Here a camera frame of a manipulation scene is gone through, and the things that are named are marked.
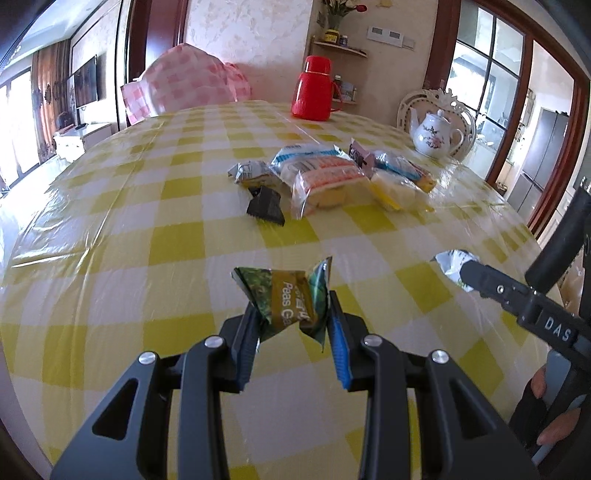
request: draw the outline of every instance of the white cabinet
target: white cabinet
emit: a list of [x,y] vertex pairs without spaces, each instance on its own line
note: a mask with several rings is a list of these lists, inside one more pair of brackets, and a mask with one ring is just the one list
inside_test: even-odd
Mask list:
[[70,129],[63,135],[54,135],[56,153],[59,157],[73,162],[89,148],[112,135],[111,124],[89,124],[79,130]]

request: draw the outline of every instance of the black chocolate wrapper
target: black chocolate wrapper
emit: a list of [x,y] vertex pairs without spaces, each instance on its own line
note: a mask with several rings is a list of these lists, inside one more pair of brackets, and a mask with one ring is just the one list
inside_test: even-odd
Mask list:
[[281,195],[278,192],[269,187],[262,186],[258,195],[248,204],[246,212],[253,217],[284,226],[285,217],[283,217],[283,212],[279,205],[280,200]]

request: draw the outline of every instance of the teapot lid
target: teapot lid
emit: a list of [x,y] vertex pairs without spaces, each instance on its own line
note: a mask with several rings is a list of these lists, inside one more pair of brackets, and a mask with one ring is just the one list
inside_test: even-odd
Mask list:
[[445,122],[445,123],[448,123],[448,124],[450,124],[450,125],[452,124],[452,123],[451,123],[451,122],[450,122],[450,121],[449,121],[447,118],[445,118],[445,110],[441,110],[441,109],[439,109],[439,110],[437,111],[437,114],[434,114],[434,113],[428,113],[428,115],[431,115],[431,116],[435,117],[435,118],[436,118],[436,119],[438,119],[440,122]]

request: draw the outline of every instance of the pink checkered cushion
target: pink checkered cushion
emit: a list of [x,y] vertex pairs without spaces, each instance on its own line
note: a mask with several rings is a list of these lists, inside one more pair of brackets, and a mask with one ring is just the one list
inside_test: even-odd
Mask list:
[[162,54],[121,91],[132,125],[166,112],[251,98],[251,86],[238,67],[184,43]]

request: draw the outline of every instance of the textured wall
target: textured wall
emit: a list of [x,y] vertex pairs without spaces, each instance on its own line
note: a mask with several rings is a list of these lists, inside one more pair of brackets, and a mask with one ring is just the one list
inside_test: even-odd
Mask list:
[[190,0],[185,41],[247,75],[254,98],[289,102],[312,0]]
[[[347,106],[345,111],[391,125],[396,122],[403,97],[423,87],[437,16],[437,0],[394,0],[392,3],[393,7],[383,8],[369,1],[367,12],[352,12],[341,23],[341,34],[349,37],[351,46],[365,50],[367,60],[329,54],[333,73],[359,89],[359,105]],[[395,30],[412,38],[414,51],[367,39],[369,26]],[[327,50],[315,47],[314,53],[326,54]]]
[[99,101],[80,111],[80,120],[86,123],[110,122],[113,132],[118,130],[115,90],[115,43],[117,20],[122,0],[108,0],[72,37],[72,69],[75,72],[94,55],[99,56]]

